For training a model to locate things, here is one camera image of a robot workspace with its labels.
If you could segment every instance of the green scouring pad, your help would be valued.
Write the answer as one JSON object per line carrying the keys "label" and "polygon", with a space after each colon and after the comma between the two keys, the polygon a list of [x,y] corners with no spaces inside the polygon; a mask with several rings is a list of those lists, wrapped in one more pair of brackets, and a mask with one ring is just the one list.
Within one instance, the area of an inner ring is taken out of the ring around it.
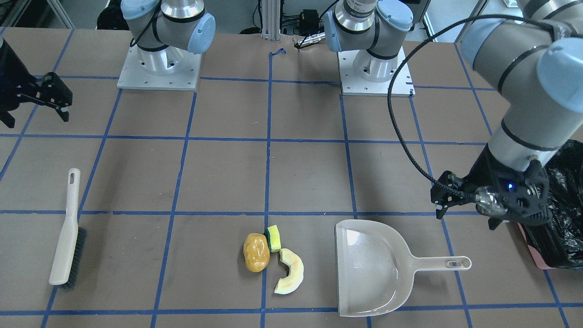
{"label": "green scouring pad", "polygon": [[272,225],[265,229],[267,244],[270,252],[279,252],[282,248],[282,241],[279,239],[279,230],[277,225]]}

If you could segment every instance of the dustpan handle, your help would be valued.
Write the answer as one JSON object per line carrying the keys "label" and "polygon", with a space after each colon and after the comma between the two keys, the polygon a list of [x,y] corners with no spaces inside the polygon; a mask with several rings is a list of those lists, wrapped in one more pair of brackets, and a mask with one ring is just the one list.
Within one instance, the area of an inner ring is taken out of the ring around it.
{"label": "dustpan handle", "polygon": [[415,257],[412,262],[415,271],[459,271],[472,267],[466,256]]}

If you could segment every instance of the black trash bag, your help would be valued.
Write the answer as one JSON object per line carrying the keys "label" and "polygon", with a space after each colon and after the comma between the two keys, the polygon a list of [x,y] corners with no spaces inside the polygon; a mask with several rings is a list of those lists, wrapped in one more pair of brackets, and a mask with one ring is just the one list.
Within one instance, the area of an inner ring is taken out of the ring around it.
{"label": "black trash bag", "polygon": [[98,30],[129,30],[128,22],[121,12],[121,0],[111,0],[97,18]]}
{"label": "black trash bag", "polygon": [[545,166],[553,218],[525,226],[526,241],[554,268],[583,268],[583,143],[568,140]]}

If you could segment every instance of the blue tape line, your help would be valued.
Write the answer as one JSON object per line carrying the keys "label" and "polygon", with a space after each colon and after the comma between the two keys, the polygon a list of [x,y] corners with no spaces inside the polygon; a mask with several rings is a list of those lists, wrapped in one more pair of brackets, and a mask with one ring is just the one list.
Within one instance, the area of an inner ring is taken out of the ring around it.
{"label": "blue tape line", "polygon": [[340,97],[340,113],[342,114],[342,128],[344,132],[344,146],[346,148],[346,162],[348,164],[348,182],[350,184],[350,199],[352,201],[352,212],[355,219],[358,219],[356,209],[356,193],[354,192],[354,178],[352,175],[352,162],[350,160],[350,145],[348,143],[348,128],[346,126],[346,112],[344,110],[344,97],[342,93]]}
{"label": "blue tape line", "polygon": [[[71,35],[73,35],[73,30],[69,34],[69,39],[71,39]],[[89,175],[89,179],[87,181],[87,185],[85,186],[85,191],[83,192],[83,197],[82,197],[81,202],[80,202],[80,205],[79,205],[79,212],[77,214],[77,221],[81,218],[81,213],[83,212],[83,206],[85,205],[85,201],[87,200],[87,194],[89,192],[89,187],[91,186],[91,182],[93,180],[93,176],[95,175],[95,170],[97,168],[97,163],[99,162],[99,158],[101,157],[101,153],[103,152],[103,146],[104,146],[105,141],[106,141],[105,136],[109,132],[109,129],[111,127],[111,122],[113,121],[113,117],[114,117],[115,111],[117,109],[117,105],[120,102],[121,91],[122,90],[120,90],[118,92],[117,98],[115,100],[115,105],[114,105],[114,107],[113,107],[113,109],[111,111],[110,119],[107,122],[107,127],[106,127],[106,130],[105,130],[105,133],[104,133],[104,137],[101,140],[101,145],[99,146],[99,150],[97,152],[97,156],[96,156],[95,161],[93,163],[93,168],[91,169],[91,174]],[[45,328],[47,326],[47,320],[48,320],[49,312],[50,312],[50,310],[52,308],[52,303],[54,302],[56,295],[57,295],[57,287],[54,287],[53,288],[53,291],[52,291],[52,294],[51,294],[51,298],[48,300],[47,313],[45,314],[45,316],[43,318],[43,322],[41,323],[41,328]]]}
{"label": "blue tape line", "polygon": [[[425,149],[425,144],[423,142],[423,136],[421,134],[421,127],[419,126],[419,121],[417,119],[417,113],[415,111],[415,104],[413,103],[412,96],[409,96],[409,103],[411,104],[411,110],[413,111],[413,118],[415,120],[415,126],[417,127],[417,133],[419,134],[419,141],[421,141],[421,149],[423,150],[423,156],[425,157],[425,163],[427,165],[427,172],[429,173],[430,176],[433,176],[433,172],[431,171],[431,165],[429,163],[429,157],[427,156],[427,151]],[[445,234],[445,240],[447,241],[447,247],[449,248],[449,255],[454,256],[454,250],[453,250],[453,247],[451,246],[451,240],[449,238],[449,232],[447,231],[447,226],[445,224],[445,218],[441,219],[441,226],[443,227],[443,231]],[[470,317],[470,311],[468,310],[468,303],[466,302],[466,296],[465,296],[465,293],[463,292],[462,281],[459,277],[458,271],[455,272],[455,278],[458,282],[459,295],[462,299],[462,304],[464,307],[463,311],[465,312],[466,320],[468,321],[468,328],[473,328],[472,318]]]}
{"label": "blue tape line", "polygon": [[265,313],[310,313],[338,312],[338,308],[279,308],[265,309]]}
{"label": "blue tape line", "polygon": [[[0,134],[0,137],[17,138],[20,134]],[[25,134],[25,138],[86,138],[86,139],[100,139],[102,135],[93,134]],[[148,139],[148,140],[184,140],[184,137],[165,136],[165,135],[108,135],[107,139]],[[243,141],[243,142],[266,142],[266,138],[229,138],[229,137],[188,137],[188,140],[197,141]],[[342,144],[346,142],[341,139],[270,139],[272,142],[323,142],[323,143],[337,143]],[[455,141],[423,141],[426,145],[477,145],[485,146],[486,142],[455,142]],[[400,144],[398,140],[348,140],[350,144]],[[420,141],[405,141],[406,144],[420,145]]]}
{"label": "blue tape line", "polygon": [[[279,54],[281,51],[285,53],[285,50],[281,48],[275,54]],[[264,206],[264,223],[263,229],[267,229],[269,224],[269,168],[271,164],[271,101],[272,101],[272,89],[273,89],[273,56],[274,54],[269,53],[269,84],[268,84],[268,95],[267,95],[267,147],[265,159],[265,206]],[[265,308],[267,299],[267,268],[265,268],[261,274],[261,319],[259,321],[260,328],[265,328]]]}
{"label": "blue tape line", "polygon": [[561,303],[563,308],[583,308],[583,303]]}
{"label": "blue tape line", "polygon": [[242,82],[269,82],[267,79],[241,79],[241,78],[211,78],[202,76],[201,80],[213,80],[213,81],[242,81]]}
{"label": "blue tape line", "polygon": [[8,155],[8,158],[6,159],[6,162],[4,163],[4,167],[0,171],[0,182],[2,181],[2,178],[4,178],[4,174],[6,174],[6,171],[8,170],[8,166],[10,166],[10,163],[12,162],[12,159],[14,158],[14,154],[16,154],[16,150],[18,149],[18,146],[20,145],[20,142],[22,141],[22,138],[24,137],[26,129],[29,127],[29,124],[32,121],[33,116],[36,113],[37,108],[38,108],[38,105],[34,105],[33,110],[30,112],[29,118],[26,120],[26,123],[24,124],[24,127],[22,128],[22,131],[20,132],[20,134],[18,136],[18,139],[16,140],[16,143],[14,144],[14,147],[12,147],[12,152],[10,152],[10,155]]}
{"label": "blue tape line", "polygon": [[553,281],[550,278],[549,271],[548,270],[543,271],[545,272],[545,278],[547,279],[547,283],[549,284],[550,291],[553,294],[555,306],[558,307],[559,313],[561,314],[561,318],[563,319],[563,324],[565,325],[565,328],[569,328],[569,322],[567,322],[567,317],[565,316],[565,312],[563,311],[563,307],[561,306],[561,302],[559,301],[557,291],[554,290]]}
{"label": "blue tape line", "polygon": [[423,141],[426,145],[463,145],[463,146],[485,146],[487,142],[449,142],[449,141]]}
{"label": "blue tape line", "polygon": [[294,83],[294,84],[330,84],[339,85],[340,82],[335,81],[296,81],[296,80],[274,80],[274,79],[243,79],[243,78],[213,78],[208,76],[201,77],[203,80],[214,80],[214,81],[241,81],[241,82],[269,82],[272,83]]}
{"label": "blue tape line", "polygon": [[273,142],[324,142],[333,144],[343,144],[344,140],[339,139],[270,139]]}
{"label": "blue tape line", "polygon": [[[57,214],[62,215],[65,211],[53,210],[0,210],[0,214]],[[97,215],[108,214],[113,215],[171,215],[171,211],[81,211],[82,215]],[[175,211],[175,215],[189,215],[189,216],[254,216],[262,217],[265,212],[214,212],[214,211]],[[313,217],[313,216],[351,216],[354,212],[280,212],[269,211],[268,215],[277,215],[282,217]],[[432,217],[435,212],[356,212],[359,216],[410,216],[410,217]],[[476,211],[448,211],[445,216],[455,215],[480,215]]]}
{"label": "blue tape line", "polygon": [[334,81],[294,81],[294,80],[272,80],[275,83],[293,83],[293,84],[324,84],[324,85],[340,85],[340,82]]}
{"label": "blue tape line", "polygon": [[480,112],[482,113],[482,117],[484,118],[484,123],[486,124],[486,128],[488,129],[488,133],[490,135],[492,135],[492,129],[490,128],[490,123],[488,123],[488,119],[486,118],[486,113],[484,112],[484,108],[482,108],[482,103],[480,102],[480,99],[477,96],[476,89],[474,89],[472,79],[470,78],[470,75],[468,73],[468,69],[466,68],[466,65],[463,64],[462,54],[459,52],[459,48],[458,48],[457,44],[454,43],[454,47],[455,47],[455,51],[458,53],[459,62],[460,62],[460,64],[462,64],[462,68],[463,68],[464,73],[466,73],[466,77],[468,78],[468,83],[470,83],[470,87],[472,88],[472,92],[474,94],[474,97],[476,98],[477,106],[480,108]]}
{"label": "blue tape line", "polygon": [[198,141],[267,141],[266,138],[223,138],[223,137],[188,137],[188,140],[198,140]]}
{"label": "blue tape line", "polygon": [[[451,244],[451,238],[449,237],[449,232],[448,232],[448,229],[447,229],[447,224],[445,224],[445,217],[443,217],[441,219],[441,226],[442,226],[443,232],[445,234],[445,241],[447,242],[447,248],[449,250],[449,255],[450,256],[455,256],[454,247]],[[455,273],[455,279],[458,282],[459,296],[462,298],[463,311],[465,312],[466,320],[468,321],[468,328],[472,328],[473,327],[472,318],[470,317],[470,311],[469,311],[469,308],[468,308],[468,302],[466,301],[466,294],[463,291],[462,278],[459,276],[459,271],[455,271],[454,273]]]}
{"label": "blue tape line", "polygon": [[152,310],[52,310],[51,316],[74,315],[151,315]]}
{"label": "blue tape line", "polygon": [[154,314],[152,314],[152,321],[150,323],[150,328],[156,327],[156,318],[158,308],[160,307],[160,297],[162,296],[162,286],[164,284],[164,276],[166,274],[166,264],[168,263],[168,253],[170,251],[170,241],[172,238],[172,228],[174,226],[174,217],[176,216],[176,206],[178,204],[178,195],[180,193],[180,183],[182,182],[182,173],[184,172],[184,162],[186,161],[186,155],[188,152],[188,137],[190,136],[190,130],[192,126],[192,119],[194,117],[194,108],[196,106],[196,92],[192,95],[192,102],[190,107],[190,115],[188,117],[188,124],[186,128],[186,135],[184,136],[184,146],[182,148],[182,157],[180,158],[180,170],[178,171],[178,176],[176,178],[176,187],[174,189],[174,198],[172,200],[172,210],[170,214],[170,220],[168,221],[168,233],[166,235],[166,245],[164,247],[164,255],[162,257],[162,265],[160,268],[160,277],[158,279],[158,288],[156,291],[156,299],[154,300]]}
{"label": "blue tape line", "polygon": [[417,111],[415,111],[415,104],[413,104],[413,96],[409,96],[409,104],[411,105],[411,111],[413,112],[413,119],[415,121],[415,126],[417,128],[417,134],[419,135],[419,141],[421,143],[421,150],[423,151],[423,156],[425,157],[425,165],[427,166],[427,172],[430,176],[433,176],[431,172],[431,166],[429,165],[429,157],[427,156],[427,150],[425,149],[425,144],[423,141],[423,136],[421,135],[421,126],[419,126],[419,119],[417,118]]}
{"label": "blue tape line", "polygon": [[75,30],[71,30],[71,32],[69,33],[69,37],[67,37],[67,41],[65,41],[65,45],[63,46],[63,50],[61,50],[61,54],[59,55],[59,58],[57,59],[55,66],[52,68],[53,72],[57,71],[57,67],[59,67],[59,64],[61,63],[61,59],[63,59],[63,55],[65,54],[65,51],[67,50],[67,47],[69,46],[69,41],[71,41],[71,37],[73,36],[74,32],[75,32]]}
{"label": "blue tape line", "polygon": [[25,134],[26,138],[72,138],[72,139],[102,139],[102,135],[83,134]]}
{"label": "blue tape line", "polygon": [[285,48],[280,48],[279,50],[277,50],[276,52],[274,52],[273,54],[269,54],[271,57],[275,56],[275,55],[279,55],[280,53],[284,53],[287,54],[287,51]]}
{"label": "blue tape line", "polygon": [[108,135],[108,139],[184,140],[184,137],[155,137],[148,135]]}
{"label": "blue tape line", "polygon": [[494,88],[476,88],[467,86],[442,86],[442,85],[415,85],[419,89],[449,89],[449,90],[480,90],[480,91],[496,91]]}
{"label": "blue tape line", "polygon": [[91,168],[91,173],[89,173],[89,179],[87,180],[87,185],[85,186],[85,190],[83,191],[83,197],[81,198],[81,202],[79,203],[79,213],[77,217],[77,221],[81,218],[81,214],[83,213],[83,208],[85,207],[85,202],[87,201],[87,195],[89,194],[89,188],[91,187],[91,183],[93,182],[93,178],[95,177],[95,171],[97,170],[97,165],[99,164],[99,160],[101,159],[101,154],[103,153],[103,148],[105,147],[107,141],[107,135],[111,128],[111,123],[113,122],[113,118],[115,116],[115,112],[117,111],[117,106],[120,103],[122,89],[117,92],[117,97],[115,98],[115,103],[113,108],[111,109],[110,118],[107,121],[107,126],[105,131],[103,132],[103,136],[101,138],[101,144],[99,145],[99,150],[97,151],[97,155],[95,156],[95,160],[93,161],[93,167]]}
{"label": "blue tape line", "polygon": [[98,79],[98,80],[117,80],[119,76],[82,76],[82,75],[59,75],[61,79]]}
{"label": "blue tape line", "polygon": [[44,311],[43,321],[40,323],[40,328],[47,327],[48,316],[50,315],[52,303],[55,301],[55,297],[57,296],[58,289],[59,288],[57,286],[52,287],[51,297],[48,299],[47,309]]}
{"label": "blue tape line", "polygon": [[468,305],[468,309],[533,309],[533,308],[556,308],[555,303],[515,303],[515,304],[474,304]]}
{"label": "blue tape line", "polygon": [[[583,303],[561,303],[563,308],[583,308]],[[501,303],[463,305],[401,306],[396,311],[440,311],[440,310],[484,309],[540,309],[556,308],[556,303]],[[337,308],[275,308],[275,309],[159,309],[158,315],[196,314],[258,314],[258,313],[321,313],[337,312]],[[0,310],[0,316],[42,316],[46,310]],[[51,310],[50,315],[152,315],[154,310]]]}

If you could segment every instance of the white dustpan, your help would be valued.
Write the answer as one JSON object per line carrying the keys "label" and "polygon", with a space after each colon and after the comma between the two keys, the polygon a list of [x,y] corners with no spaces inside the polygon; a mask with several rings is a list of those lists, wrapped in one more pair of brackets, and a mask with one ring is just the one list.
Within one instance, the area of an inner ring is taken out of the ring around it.
{"label": "white dustpan", "polygon": [[386,224],[344,220],[336,224],[338,313],[376,316],[394,311],[409,298],[417,271],[471,268],[465,256],[415,257],[403,237]]}

